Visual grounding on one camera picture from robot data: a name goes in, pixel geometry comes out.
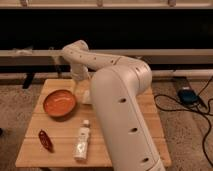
cable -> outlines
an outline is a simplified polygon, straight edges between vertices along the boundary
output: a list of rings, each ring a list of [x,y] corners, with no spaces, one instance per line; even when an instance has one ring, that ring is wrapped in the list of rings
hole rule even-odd
[[[206,121],[208,122],[208,130],[207,132],[204,134],[203,136],[203,140],[202,140],[202,149],[203,149],[203,153],[206,157],[206,159],[208,160],[209,164],[213,167],[213,162],[211,161],[211,159],[209,158],[208,154],[207,154],[207,151],[206,151],[206,146],[205,146],[205,143],[206,143],[206,140],[208,138],[208,135],[210,134],[211,130],[212,130],[212,124],[211,124],[211,121],[209,120],[209,118],[204,114],[202,115],[203,118],[206,119]]]
[[[207,84],[200,90],[200,92],[197,94],[198,96],[200,96],[200,94],[209,86],[212,80],[213,80],[213,76],[209,79]]]
[[[208,80],[208,82],[206,83],[206,85],[200,90],[200,92],[198,93],[197,96],[200,96],[200,94],[203,93],[203,91],[209,86],[209,84],[211,83],[212,80],[213,80],[213,76]],[[166,98],[172,100],[173,102],[179,104],[183,108],[177,108],[177,109],[166,109],[166,108],[163,108],[160,105],[158,105],[158,103],[157,103],[157,99],[159,97],[166,97]],[[213,162],[209,158],[209,156],[207,154],[207,151],[206,151],[206,146],[205,146],[206,141],[208,139],[208,136],[209,136],[210,132],[212,131],[212,123],[209,120],[208,116],[213,116],[213,114],[211,114],[211,102],[213,101],[213,98],[210,98],[208,100],[208,102],[207,102],[208,106],[207,106],[207,111],[206,112],[203,112],[203,111],[201,111],[201,109],[199,109],[199,105],[200,105],[199,103],[197,103],[197,104],[195,104],[193,106],[187,106],[187,105],[182,104],[181,102],[179,102],[175,98],[173,98],[173,97],[171,97],[169,95],[166,95],[166,94],[158,94],[158,95],[154,96],[154,100],[155,100],[157,108],[160,109],[160,110],[162,110],[162,111],[165,111],[165,112],[177,112],[177,111],[193,112],[193,113],[196,113],[196,114],[202,116],[208,122],[208,130],[204,134],[203,139],[202,139],[202,150],[203,150],[203,153],[204,153],[207,161],[209,162],[209,164],[213,168]]]

table leg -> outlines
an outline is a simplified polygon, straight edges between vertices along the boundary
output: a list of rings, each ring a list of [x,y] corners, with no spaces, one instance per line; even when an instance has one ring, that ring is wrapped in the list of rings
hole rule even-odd
[[[48,167],[40,167],[40,169],[41,169],[42,171],[51,171],[51,169],[49,169]]]

wooden table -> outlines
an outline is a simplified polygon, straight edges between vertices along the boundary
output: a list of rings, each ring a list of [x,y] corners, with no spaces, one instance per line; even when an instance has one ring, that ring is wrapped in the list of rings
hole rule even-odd
[[[34,109],[23,144],[21,146],[16,167],[111,167],[111,160],[102,137],[99,123],[93,113],[91,105],[82,104],[83,93],[89,88],[89,82],[83,81],[77,86],[70,79],[48,79]],[[78,99],[77,109],[73,115],[55,120],[45,114],[43,101],[45,97],[57,89],[75,91]],[[160,153],[164,165],[170,166],[161,121],[154,103],[152,90],[148,89],[139,95],[138,103],[145,117],[148,128]],[[73,158],[74,147],[79,127],[84,119],[91,122],[91,139],[86,163],[76,162]],[[39,141],[38,133],[43,129],[50,136],[54,144],[54,153],[44,149]]]

black panel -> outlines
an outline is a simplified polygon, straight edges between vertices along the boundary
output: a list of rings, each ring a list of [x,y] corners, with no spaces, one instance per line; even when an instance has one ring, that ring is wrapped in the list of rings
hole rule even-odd
[[[213,10],[0,10],[0,49],[213,48]]]

bottle cap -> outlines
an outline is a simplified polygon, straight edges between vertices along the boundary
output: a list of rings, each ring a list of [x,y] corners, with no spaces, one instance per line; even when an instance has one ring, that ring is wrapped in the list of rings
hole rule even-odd
[[[90,126],[89,120],[84,120],[83,125],[89,127]]]

